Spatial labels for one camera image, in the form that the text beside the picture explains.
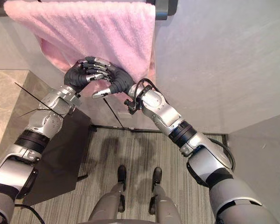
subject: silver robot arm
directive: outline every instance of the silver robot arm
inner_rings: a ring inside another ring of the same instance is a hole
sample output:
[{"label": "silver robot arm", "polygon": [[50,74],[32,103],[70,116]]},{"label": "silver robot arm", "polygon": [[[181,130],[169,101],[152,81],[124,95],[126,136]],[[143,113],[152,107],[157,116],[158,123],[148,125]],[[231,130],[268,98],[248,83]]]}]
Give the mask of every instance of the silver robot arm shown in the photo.
[{"label": "silver robot arm", "polygon": [[99,64],[79,60],[65,74],[64,85],[42,99],[23,133],[6,149],[0,158],[0,224],[10,223],[15,199],[23,198],[32,188],[38,172],[34,166],[62,128],[64,116],[80,106],[78,93],[98,79],[112,81]]},{"label": "silver robot arm", "polygon": [[[185,121],[150,80],[142,79],[135,84],[129,74],[119,70],[114,83],[120,88],[113,91],[113,83],[92,97],[124,92],[132,98],[133,102],[125,101],[130,114],[141,109],[180,148],[182,155],[189,158],[187,169],[197,183],[210,189],[210,204],[217,224],[278,223],[250,187],[234,175],[223,151]],[[151,86],[143,86],[144,81]]]}]

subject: floor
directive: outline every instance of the floor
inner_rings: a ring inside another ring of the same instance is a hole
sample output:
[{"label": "floor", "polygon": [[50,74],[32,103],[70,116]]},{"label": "floor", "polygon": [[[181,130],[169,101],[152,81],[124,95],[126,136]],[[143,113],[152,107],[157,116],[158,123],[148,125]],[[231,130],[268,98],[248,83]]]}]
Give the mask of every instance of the floor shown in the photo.
[{"label": "floor", "polygon": [[[222,141],[221,136],[211,136]],[[117,168],[127,168],[126,211],[118,218],[154,221],[149,215],[153,169],[163,170],[162,187],[176,203],[185,224],[213,224],[208,189],[198,185],[186,169],[187,159],[161,133],[132,133],[99,128],[92,135],[80,175],[89,174],[72,192],[33,206],[46,224],[85,222],[99,198],[117,182]],[[38,224],[29,210],[16,208],[12,224]]]}]

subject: black cable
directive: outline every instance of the black cable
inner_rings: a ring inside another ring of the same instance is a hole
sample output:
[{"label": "black cable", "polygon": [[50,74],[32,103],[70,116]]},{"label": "black cable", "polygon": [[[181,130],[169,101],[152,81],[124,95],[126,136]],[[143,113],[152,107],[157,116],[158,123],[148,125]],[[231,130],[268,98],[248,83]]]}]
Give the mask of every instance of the black cable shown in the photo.
[{"label": "black cable", "polygon": [[209,140],[211,142],[221,146],[227,152],[227,154],[230,156],[230,160],[231,160],[230,161],[231,162],[231,170],[234,171],[234,169],[235,169],[235,159],[234,159],[234,156],[233,156],[232,152],[230,151],[230,149],[227,146],[225,146],[224,144],[222,144],[221,142],[219,142],[215,139],[209,138]]},{"label": "black cable", "polygon": [[112,111],[112,113],[114,114],[116,120],[120,123],[121,127],[123,127],[122,123],[120,122],[120,120],[118,119],[118,117],[116,116],[115,112],[112,110],[111,106],[108,104],[107,100],[105,98],[103,98],[104,102],[108,105],[108,107],[110,108],[110,110]]},{"label": "black cable", "polygon": [[45,224],[44,220],[42,219],[42,217],[37,213],[37,211],[34,210],[34,208],[25,205],[25,204],[15,204],[15,207],[23,207],[25,209],[29,209],[30,211],[32,211],[32,213],[37,217],[37,219],[40,221],[41,224]]},{"label": "black cable", "polygon": [[33,96],[28,90],[26,90],[24,87],[20,86],[19,84],[15,83],[17,86],[19,86],[22,90],[24,90],[26,93],[28,93],[30,96],[32,96],[34,99],[36,99],[38,102],[40,102],[41,104],[44,104],[48,110],[53,111],[54,113],[58,114],[60,117],[64,118],[62,115],[63,114],[59,114],[57,112],[55,112],[52,108],[50,108],[49,106],[47,106],[45,103],[43,103],[40,99],[38,99],[37,97]]},{"label": "black cable", "polygon": [[141,80],[139,80],[139,82],[136,84],[136,88],[135,88],[135,92],[134,92],[134,101],[136,102],[136,95],[137,95],[137,90],[138,90],[138,87],[139,87],[139,85],[142,83],[144,83],[144,82],[147,82],[147,83],[149,83],[157,92],[159,92],[160,94],[162,94],[161,93],[161,91],[155,86],[155,84],[150,80],[150,79],[148,79],[148,78],[143,78],[143,79],[141,79]]}]

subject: towel rack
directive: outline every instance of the towel rack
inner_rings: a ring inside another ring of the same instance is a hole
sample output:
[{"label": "towel rack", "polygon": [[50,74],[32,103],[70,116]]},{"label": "towel rack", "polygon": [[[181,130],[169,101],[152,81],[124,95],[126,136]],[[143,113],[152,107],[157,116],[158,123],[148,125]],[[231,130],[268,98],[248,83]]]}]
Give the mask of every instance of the towel rack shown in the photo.
[{"label": "towel rack", "polygon": [[[155,5],[155,20],[166,20],[176,13],[178,0],[146,0],[146,3]],[[7,16],[3,7],[0,7],[0,16]]]},{"label": "towel rack", "polygon": [[155,20],[166,20],[176,13],[178,0],[146,0],[146,3],[155,5]]}]

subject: white wall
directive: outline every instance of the white wall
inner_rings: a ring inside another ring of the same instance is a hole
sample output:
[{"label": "white wall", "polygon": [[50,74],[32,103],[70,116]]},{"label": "white wall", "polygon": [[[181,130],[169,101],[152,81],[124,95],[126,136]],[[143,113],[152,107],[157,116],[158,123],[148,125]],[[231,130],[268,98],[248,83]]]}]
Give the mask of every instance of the white wall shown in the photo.
[{"label": "white wall", "polygon": [[280,115],[229,134],[235,174],[280,222]]},{"label": "white wall", "polygon": [[[280,114],[280,0],[181,0],[156,22],[155,45],[157,85],[198,130],[230,133]],[[9,18],[0,18],[0,69],[30,69],[52,87],[63,76]],[[96,124],[119,126],[102,101],[83,101]],[[154,127],[140,113],[121,122]]]}]

